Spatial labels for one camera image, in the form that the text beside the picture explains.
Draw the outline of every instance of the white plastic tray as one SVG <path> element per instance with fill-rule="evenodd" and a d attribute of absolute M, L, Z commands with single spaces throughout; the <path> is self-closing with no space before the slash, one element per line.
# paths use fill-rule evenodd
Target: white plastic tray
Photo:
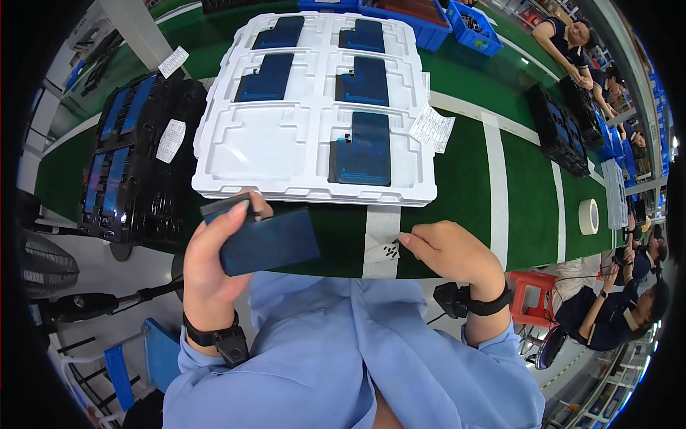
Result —
<path fill-rule="evenodd" d="M 284 16 L 304 16 L 297 47 L 251 50 L 260 31 Z M 340 30 L 356 19 L 381 22 L 385 54 L 338 47 Z M 284 100 L 235 103 L 241 77 L 266 54 L 293 53 Z M 383 59 L 389 107 L 337 102 L 335 77 L 355 56 Z M 268 200 L 422 207 L 436 197 L 434 152 L 408 135 L 426 90 L 412 28 L 359 14 L 264 14 L 238 30 L 207 95 L 193 142 L 198 158 L 193 188 L 206 198 L 243 189 Z M 330 183 L 329 142 L 351 133 L 353 111 L 388 115 L 391 186 Z"/>

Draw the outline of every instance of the hand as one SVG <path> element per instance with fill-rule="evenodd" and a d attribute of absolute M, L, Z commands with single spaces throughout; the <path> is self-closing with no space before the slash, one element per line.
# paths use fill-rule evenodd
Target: hand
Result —
<path fill-rule="evenodd" d="M 624 248 L 624 261 L 628 264 L 631 265 L 634 263 L 634 258 L 636 258 L 636 252 L 634 252 L 634 249 L 631 247 L 627 246 Z"/>
<path fill-rule="evenodd" d="M 579 80 L 579 85 L 581 85 L 583 89 L 588 89 L 589 91 L 593 89 L 593 79 L 587 78 L 586 76 L 579 76 L 581 77 L 581 80 Z"/>
<path fill-rule="evenodd" d="M 274 215 L 261 195 L 250 192 L 250 201 L 263 218 Z M 242 201 L 209 225 L 201 222 L 186 248 L 183 307 L 189 322 L 200 331 L 229 327 L 233 322 L 233 301 L 252 279 L 252 274 L 229 277 L 219 260 L 226 240 L 243 225 L 247 208 L 248 201 Z"/>
<path fill-rule="evenodd" d="M 476 295 L 490 296 L 477 298 L 472 290 L 472 299 L 488 302 L 503 292 L 503 268 L 498 258 L 455 222 L 441 220 L 415 225 L 411 234 L 400 233 L 398 239 L 436 274 L 451 281 L 471 283 L 482 290 Z"/>
<path fill-rule="evenodd" d="M 627 216 L 628 224 L 627 228 L 629 231 L 633 231 L 636 229 L 636 219 L 634 218 L 634 214 L 631 213 L 629 216 Z"/>
<path fill-rule="evenodd" d="M 605 293 L 612 290 L 612 286 L 614 286 L 617 278 L 617 273 L 619 272 L 619 265 L 615 264 L 614 262 L 611 263 L 606 272 L 607 274 L 603 276 L 602 284 L 602 289 L 605 291 Z"/>

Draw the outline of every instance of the person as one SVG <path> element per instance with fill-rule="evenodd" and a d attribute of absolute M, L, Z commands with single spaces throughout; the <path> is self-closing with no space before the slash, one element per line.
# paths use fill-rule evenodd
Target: person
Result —
<path fill-rule="evenodd" d="M 658 261 L 664 261 L 667 257 L 667 246 L 662 238 L 662 231 L 659 225 L 653 227 L 648 237 L 648 245 L 640 246 L 640 241 L 633 240 L 627 243 L 631 249 L 635 249 L 636 258 L 632 263 L 632 278 L 638 285 L 648 276 L 651 269 L 657 267 Z M 634 215 L 628 215 L 628 230 L 636 229 Z M 612 264 L 612 256 L 623 257 L 624 248 L 619 247 L 602 254 L 592 255 L 575 259 L 573 261 L 561 262 L 555 265 L 560 273 L 555 280 L 556 293 L 553 294 L 553 309 L 557 310 L 562 302 L 576 295 L 583 287 L 593 287 L 598 272 L 607 269 Z M 616 276 L 613 284 L 624 285 L 624 278 Z"/>
<path fill-rule="evenodd" d="M 588 21 L 579 19 L 566 25 L 559 18 L 551 16 L 534 28 L 532 36 L 581 87 L 593 89 L 593 79 L 583 49 L 594 47 L 598 38 Z"/>
<path fill-rule="evenodd" d="M 627 245 L 624 259 L 631 262 L 634 256 L 631 245 Z M 618 272 L 619 266 L 612 263 L 598 296 L 584 286 L 555 313 L 555 320 L 571 338 L 594 351 L 616 349 L 643 337 L 667 310 L 670 292 L 664 280 L 658 279 L 639 297 L 638 283 L 632 278 L 631 265 L 627 265 L 622 268 L 626 286 L 621 292 L 610 293 Z"/>
<path fill-rule="evenodd" d="M 272 208 L 250 193 L 255 211 Z M 228 369 L 182 327 L 179 375 L 165 428 L 538 428 L 545 400 L 517 354 L 510 309 L 469 314 L 462 340 L 431 329 L 417 281 L 257 272 L 228 277 L 219 251 L 247 201 L 201 223 L 184 260 L 183 308 L 192 328 L 230 327 L 250 288 L 257 330 L 250 359 Z M 399 241 L 438 275 L 471 284 L 471 298 L 504 291 L 499 260 L 453 222 L 420 224 Z"/>
<path fill-rule="evenodd" d="M 619 113 L 607 102 L 610 94 L 617 97 L 619 94 L 626 91 L 626 83 L 624 83 L 624 79 L 617 66 L 613 63 L 605 68 L 605 71 L 589 67 L 589 73 L 593 80 L 593 89 L 591 92 L 593 93 L 595 102 L 598 103 L 598 106 L 600 106 L 600 109 L 607 118 L 612 119 L 615 116 L 618 116 Z M 617 129 L 622 140 L 626 140 L 624 123 L 618 124 Z"/>

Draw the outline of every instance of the watch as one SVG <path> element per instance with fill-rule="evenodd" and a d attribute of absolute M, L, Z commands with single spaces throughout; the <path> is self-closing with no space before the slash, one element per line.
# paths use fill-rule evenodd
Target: watch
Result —
<path fill-rule="evenodd" d="M 214 346 L 222 355 L 229 369 L 235 368 L 250 359 L 248 343 L 243 329 L 238 326 L 238 312 L 233 310 L 233 324 L 226 329 L 217 331 L 198 331 L 191 325 L 183 314 L 183 325 L 186 327 L 188 338 L 201 347 Z"/>

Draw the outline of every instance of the red stool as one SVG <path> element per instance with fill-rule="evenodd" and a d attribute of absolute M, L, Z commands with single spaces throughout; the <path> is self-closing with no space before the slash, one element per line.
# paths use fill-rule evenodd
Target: red stool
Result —
<path fill-rule="evenodd" d="M 536 271 L 512 271 L 508 278 L 517 282 L 517 289 L 514 290 L 514 301 L 512 302 L 512 320 L 522 325 L 553 328 L 555 324 L 551 323 L 548 319 L 555 320 L 552 299 L 555 276 Z M 526 313 L 523 313 L 522 308 L 527 286 L 538 288 L 541 290 L 541 293 L 539 295 L 539 304 L 536 307 L 529 307 Z M 548 296 L 547 308 L 545 306 L 546 295 Z"/>

